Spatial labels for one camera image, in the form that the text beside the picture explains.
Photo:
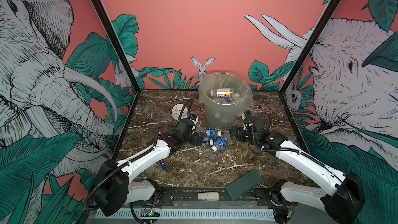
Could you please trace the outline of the clear bottle white cap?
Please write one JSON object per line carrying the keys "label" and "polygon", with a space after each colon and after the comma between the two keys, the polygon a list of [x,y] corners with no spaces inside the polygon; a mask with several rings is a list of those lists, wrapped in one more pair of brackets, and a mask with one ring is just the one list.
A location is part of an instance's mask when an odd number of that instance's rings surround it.
{"label": "clear bottle white cap", "polygon": [[224,134],[222,134],[222,136],[218,137],[214,141],[213,146],[211,147],[211,150],[213,152],[218,152],[220,150],[223,150],[229,142],[231,142],[230,133],[225,132]]}

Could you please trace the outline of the Pocari bottle with cap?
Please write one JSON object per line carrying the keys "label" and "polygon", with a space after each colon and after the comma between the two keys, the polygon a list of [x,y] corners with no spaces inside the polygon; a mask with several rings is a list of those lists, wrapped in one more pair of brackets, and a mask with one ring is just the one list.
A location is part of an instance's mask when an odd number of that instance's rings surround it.
{"label": "Pocari bottle with cap", "polygon": [[216,99],[216,102],[220,104],[229,104],[232,102],[232,100],[230,97],[220,97]]}

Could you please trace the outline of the orange label vitamin bottle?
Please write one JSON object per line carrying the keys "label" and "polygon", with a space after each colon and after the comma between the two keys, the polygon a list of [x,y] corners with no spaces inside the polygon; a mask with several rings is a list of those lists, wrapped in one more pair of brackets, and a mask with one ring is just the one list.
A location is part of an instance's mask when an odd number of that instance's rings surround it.
{"label": "orange label vitamin bottle", "polygon": [[213,98],[229,97],[232,98],[234,94],[233,88],[218,88],[210,91],[210,96]]}

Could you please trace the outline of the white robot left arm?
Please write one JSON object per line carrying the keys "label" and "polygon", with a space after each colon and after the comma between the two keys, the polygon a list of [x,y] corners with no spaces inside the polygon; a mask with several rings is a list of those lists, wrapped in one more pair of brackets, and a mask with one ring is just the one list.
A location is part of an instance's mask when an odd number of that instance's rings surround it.
{"label": "white robot left arm", "polygon": [[105,216],[111,216],[127,203],[151,199],[158,185],[148,179],[135,181],[137,176],[182,146],[201,142],[204,136],[204,132],[197,131],[186,135],[178,131],[160,133],[153,145],[141,152],[118,162],[105,162],[86,198],[84,210],[100,209]]}

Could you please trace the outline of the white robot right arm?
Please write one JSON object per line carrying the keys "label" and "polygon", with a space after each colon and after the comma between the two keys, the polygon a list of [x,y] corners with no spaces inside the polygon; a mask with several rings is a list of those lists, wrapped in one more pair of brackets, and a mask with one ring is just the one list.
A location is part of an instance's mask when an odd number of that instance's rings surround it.
{"label": "white robot right arm", "polygon": [[277,131],[257,131],[254,126],[247,126],[232,127],[229,133],[232,139],[253,144],[262,152],[287,162],[317,184],[314,188],[280,181],[271,194],[325,211],[339,224],[356,221],[365,204],[360,176],[328,166]]}

